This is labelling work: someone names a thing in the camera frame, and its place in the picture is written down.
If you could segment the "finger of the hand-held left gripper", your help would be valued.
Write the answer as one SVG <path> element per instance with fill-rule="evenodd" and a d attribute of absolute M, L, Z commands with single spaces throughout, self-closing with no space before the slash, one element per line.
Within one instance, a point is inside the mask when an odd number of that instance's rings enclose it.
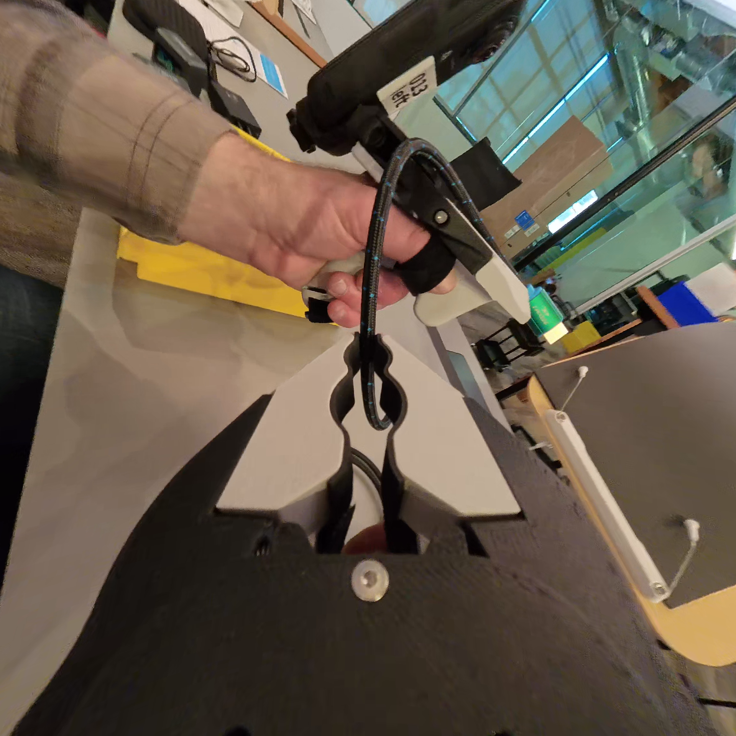
<path fill-rule="evenodd" d="M 529 292 L 502 256 L 493 254 L 476 272 L 476 282 L 516 322 L 531 318 Z"/>

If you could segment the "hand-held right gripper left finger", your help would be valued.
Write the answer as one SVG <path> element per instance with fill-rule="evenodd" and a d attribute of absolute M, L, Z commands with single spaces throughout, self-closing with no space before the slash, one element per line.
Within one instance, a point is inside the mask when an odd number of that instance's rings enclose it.
<path fill-rule="evenodd" d="M 353 519 L 352 450 L 358 336 L 348 334 L 271 395 L 216 503 L 225 513 L 293 523 L 317 551 L 342 550 Z"/>

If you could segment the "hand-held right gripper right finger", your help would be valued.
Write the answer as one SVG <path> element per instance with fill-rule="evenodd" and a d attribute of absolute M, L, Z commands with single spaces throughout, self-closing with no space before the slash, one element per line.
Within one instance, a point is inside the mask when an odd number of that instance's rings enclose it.
<path fill-rule="evenodd" d="M 373 408 L 388 424 L 381 500 L 389 552 L 418 554 L 420 538 L 475 538 L 474 524 L 522 520 L 474 402 L 389 336 L 375 337 L 373 369 L 381 383 Z"/>

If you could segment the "person's left forearm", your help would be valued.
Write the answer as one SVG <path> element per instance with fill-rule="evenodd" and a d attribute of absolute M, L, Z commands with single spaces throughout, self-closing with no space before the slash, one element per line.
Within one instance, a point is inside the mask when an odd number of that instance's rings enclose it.
<path fill-rule="evenodd" d="M 139 235 L 207 242 L 202 171 L 232 127 L 56 2 L 2 2 L 2 173 Z"/>

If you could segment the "person's left hand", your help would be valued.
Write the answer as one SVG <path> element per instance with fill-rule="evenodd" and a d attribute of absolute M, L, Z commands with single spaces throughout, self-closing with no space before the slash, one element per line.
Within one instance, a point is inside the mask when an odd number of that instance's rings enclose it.
<path fill-rule="evenodd" d="M 207 153 L 177 234 L 300 289 L 361 253 L 374 200 L 363 177 L 281 161 L 231 133 Z"/>

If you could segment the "blue and white paper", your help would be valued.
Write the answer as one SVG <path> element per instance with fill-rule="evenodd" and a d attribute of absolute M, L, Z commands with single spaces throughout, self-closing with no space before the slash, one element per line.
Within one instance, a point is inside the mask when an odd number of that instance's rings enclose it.
<path fill-rule="evenodd" d="M 254 59 L 258 67 L 257 74 L 269 87 L 278 92 L 283 98 L 288 99 L 286 86 L 281 75 L 281 70 L 274 61 L 261 51 L 254 53 Z"/>

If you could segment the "black cloth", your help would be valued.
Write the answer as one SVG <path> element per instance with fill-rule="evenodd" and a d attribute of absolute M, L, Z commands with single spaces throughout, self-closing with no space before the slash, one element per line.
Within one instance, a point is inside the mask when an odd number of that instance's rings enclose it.
<path fill-rule="evenodd" d="M 479 211 L 499 202 L 522 183 L 503 164 L 488 137 L 450 163 Z"/>

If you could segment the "large cardboard box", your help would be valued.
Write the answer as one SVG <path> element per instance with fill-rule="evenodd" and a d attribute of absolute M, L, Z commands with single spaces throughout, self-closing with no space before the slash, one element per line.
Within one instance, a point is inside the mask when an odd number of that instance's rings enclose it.
<path fill-rule="evenodd" d="M 499 252 L 511 261 L 612 174 L 604 143 L 573 116 L 516 169 L 520 185 L 481 210 L 481 216 Z"/>

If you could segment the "small black box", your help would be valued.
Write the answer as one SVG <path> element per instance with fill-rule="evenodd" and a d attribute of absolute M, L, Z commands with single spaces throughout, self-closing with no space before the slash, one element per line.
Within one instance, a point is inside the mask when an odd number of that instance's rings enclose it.
<path fill-rule="evenodd" d="M 255 139 L 261 137 L 262 128 L 241 96 L 215 79 L 208 80 L 207 96 L 211 108 L 218 115 L 251 137 Z"/>

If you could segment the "black pole stand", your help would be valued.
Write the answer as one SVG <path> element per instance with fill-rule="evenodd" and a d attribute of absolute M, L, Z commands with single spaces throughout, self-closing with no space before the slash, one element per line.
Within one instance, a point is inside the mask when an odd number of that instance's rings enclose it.
<path fill-rule="evenodd" d="M 583 210 L 581 214 L 575 216 L 568 223 L 563 225 L 556 233 L 545 236 L 539 244 L 528 249 L 524 255 L 520 255 L 515 258 L 512 262 L 512 266 L 515 271 L 522 271 L 527 266 L 535 262 L 540 256 L 547 253 L 548 250 L 558 245 L 569 234 L 574 233 L 588 220 L 600 213 L 605 207 L 612 204 L 630 189 L 633 189 L 639 182 L 643 181 L 653 172 L 658 170 L 658 168 L 660 168 L 665 162 L 683 151 L 692 142 L 700 138 L 705 132 L 713 128 L 728 115 L 732 114 L 734 110 L 735 95 L 713 109 L 708 115 L 705 115 L 704 118 L 691 126 L 672 142 L 668 143 L 667 146 L 653 156 L 652 159 L 641 165 L 636 171 L 620 181 L 615 187 L 602 196 L 602 198 L 597 199 L 592 205 Z"/>

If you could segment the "small blue bin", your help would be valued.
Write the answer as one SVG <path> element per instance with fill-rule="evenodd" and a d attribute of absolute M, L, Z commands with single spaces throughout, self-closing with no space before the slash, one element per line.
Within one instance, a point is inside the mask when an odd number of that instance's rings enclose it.
<path fill-rule="evenodd" d="M 680 327 L 719 322 L 719 319 L 693 293 L 686 281 L 674 283 L 658 295 L 657 299 Z"/>

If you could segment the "black pouch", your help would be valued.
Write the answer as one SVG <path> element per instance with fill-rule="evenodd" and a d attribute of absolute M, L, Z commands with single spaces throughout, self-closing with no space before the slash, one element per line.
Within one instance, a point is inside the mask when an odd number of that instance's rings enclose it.
<path fill-rule="evenodd" d="M 210 53 L 198 20 L 174 1 L 124 1 L 122 13 L 152 41 L 149 65 L 200 98 L 209 80 Z"/>

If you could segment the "yellow folder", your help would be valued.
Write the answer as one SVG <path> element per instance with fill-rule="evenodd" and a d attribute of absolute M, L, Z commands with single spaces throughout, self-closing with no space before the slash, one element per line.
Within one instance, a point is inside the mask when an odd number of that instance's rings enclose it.
<path fill-rule="evenodd" d="M 116 256 L 134 263 L 138 279 L 298 318 L 308 306 L 299 290 L 249 264 L 184 242 L 177 246 L 142 238 L 120 227 Z"/>

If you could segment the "wooden board with black sheet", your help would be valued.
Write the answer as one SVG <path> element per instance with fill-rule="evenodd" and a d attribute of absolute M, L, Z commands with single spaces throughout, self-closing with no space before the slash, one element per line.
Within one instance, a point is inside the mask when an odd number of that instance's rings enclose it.
<path fill-rule="evenodd" d="M 526 387 L 659 639 L 712 667 L 735 660 L 734 331 L 634 338 Z"/>

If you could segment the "black metal frame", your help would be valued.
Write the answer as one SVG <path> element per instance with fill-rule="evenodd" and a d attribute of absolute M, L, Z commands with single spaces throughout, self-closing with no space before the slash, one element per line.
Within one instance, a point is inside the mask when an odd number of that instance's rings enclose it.
<path fill-rule="evenodd" d="M 510 319 L 492 335 L 472 344 L 483 370 L 502 373 L 522 357 L 535 357 L 545 351 L 545 344 L 529 323 Z"/>

